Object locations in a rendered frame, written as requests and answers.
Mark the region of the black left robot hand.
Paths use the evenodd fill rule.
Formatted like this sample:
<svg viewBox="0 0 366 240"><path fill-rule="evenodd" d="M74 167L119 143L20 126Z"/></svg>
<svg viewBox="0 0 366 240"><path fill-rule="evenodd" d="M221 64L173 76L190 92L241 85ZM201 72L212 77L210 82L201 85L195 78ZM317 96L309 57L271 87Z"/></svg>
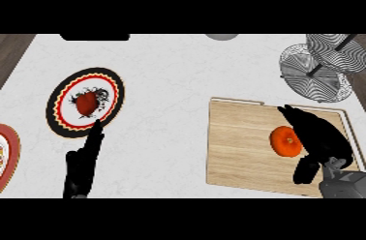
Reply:
<svg viewBox="0 0 366 240"><path fill-rule="evenodd" d="M85 146L77 151L67 153L69 171L64 198L86 198L89 196L104 138L104 127L101 120L97 120Z"/></svg>

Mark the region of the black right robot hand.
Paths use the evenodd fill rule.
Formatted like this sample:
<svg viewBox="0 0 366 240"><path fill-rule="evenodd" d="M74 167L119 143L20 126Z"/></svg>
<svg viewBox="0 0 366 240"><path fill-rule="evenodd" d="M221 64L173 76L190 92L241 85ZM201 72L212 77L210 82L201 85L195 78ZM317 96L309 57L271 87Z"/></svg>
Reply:
<svg viewBox="0 0 366 240"><path fill-rule="evenodd" d="M345 134L333 123L314 113L291 107L280 106L294 127L297 138L308 151L308 155L299 160L294 174L297 184L311 184L319 168L334 160L331 170L342 170L353 163L353 150Z"/></svg>

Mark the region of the orange squash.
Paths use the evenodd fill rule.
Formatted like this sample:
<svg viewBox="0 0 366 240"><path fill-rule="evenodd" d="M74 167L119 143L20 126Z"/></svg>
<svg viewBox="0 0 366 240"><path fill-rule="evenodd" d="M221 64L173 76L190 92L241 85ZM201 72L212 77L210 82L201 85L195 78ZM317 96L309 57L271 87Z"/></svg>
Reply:
<svg viewBox="0 0 366 240"><path fill-rule="evenodd" d="M302 142L296 130L288 126L278 127L271 133L271 146L281 157L296 157L302 152Z"/></svg>

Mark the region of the pale wooden tray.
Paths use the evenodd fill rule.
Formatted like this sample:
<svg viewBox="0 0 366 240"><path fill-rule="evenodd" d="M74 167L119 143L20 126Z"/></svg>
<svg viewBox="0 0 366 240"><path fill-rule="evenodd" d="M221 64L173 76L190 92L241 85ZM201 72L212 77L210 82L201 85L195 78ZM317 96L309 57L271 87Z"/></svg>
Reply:
<svg viewBox="0 0 366 240"><path fill-rule="evenodd" d="M319 197L318 175L294 183L299 158L283 157L271 146L274 130L288 121L274 105L215 98L209 106L206 181L212 185Z"/></svg>

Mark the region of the red-rimmed plate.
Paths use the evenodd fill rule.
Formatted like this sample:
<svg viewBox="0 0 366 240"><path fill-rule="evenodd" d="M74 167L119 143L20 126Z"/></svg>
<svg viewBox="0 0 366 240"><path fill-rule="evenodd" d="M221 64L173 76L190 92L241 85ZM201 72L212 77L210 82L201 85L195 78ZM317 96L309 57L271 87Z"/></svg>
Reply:
<svg viewBox="0 0 366 240"><path fill-rule="evenodd" d="M5 191L21 160L21 138L15 129L0 124L0 193Z"/></svg>

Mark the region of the black-rimmed patterned plate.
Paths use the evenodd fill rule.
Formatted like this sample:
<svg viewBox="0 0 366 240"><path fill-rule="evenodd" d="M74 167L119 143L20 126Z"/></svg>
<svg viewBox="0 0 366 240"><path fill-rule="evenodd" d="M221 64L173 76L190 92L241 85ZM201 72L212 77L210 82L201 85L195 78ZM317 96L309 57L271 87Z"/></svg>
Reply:
<svg viewBox="0 0 366 240"><path fill-rule="evenodd" d="M77 97L95 92L98 108L83 116L76 107ZM103 126L114 121L125 103L125 83L108 68L89 68L70 75L52 92L46 106L46 120L52 131L63 137L82 138L89 135L95 121Z"/></svg>

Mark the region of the red vegetable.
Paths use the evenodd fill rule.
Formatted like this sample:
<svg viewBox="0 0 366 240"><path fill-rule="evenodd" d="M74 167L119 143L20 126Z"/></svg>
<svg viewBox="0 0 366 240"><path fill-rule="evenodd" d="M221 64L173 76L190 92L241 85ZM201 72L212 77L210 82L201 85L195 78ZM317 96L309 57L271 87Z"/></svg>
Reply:
<svg viewBox="0 0 366 240"><path fill-rule="evenodd" d="M95 92L88 92L77 97L77 111L83 116L89 116L98 108L98 97Z"/></svg>

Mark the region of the grey round object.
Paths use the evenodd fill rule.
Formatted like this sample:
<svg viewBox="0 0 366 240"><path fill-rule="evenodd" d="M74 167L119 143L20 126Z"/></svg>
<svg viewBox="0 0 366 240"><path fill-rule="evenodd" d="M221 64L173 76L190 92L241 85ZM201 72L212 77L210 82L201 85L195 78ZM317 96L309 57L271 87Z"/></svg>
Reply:
<svg viewBox="0 0 366 240"><path fill-rule="evenodd" d="M213 40L218 41L231 41L234 40L240 34L206 34Z"/></svg>

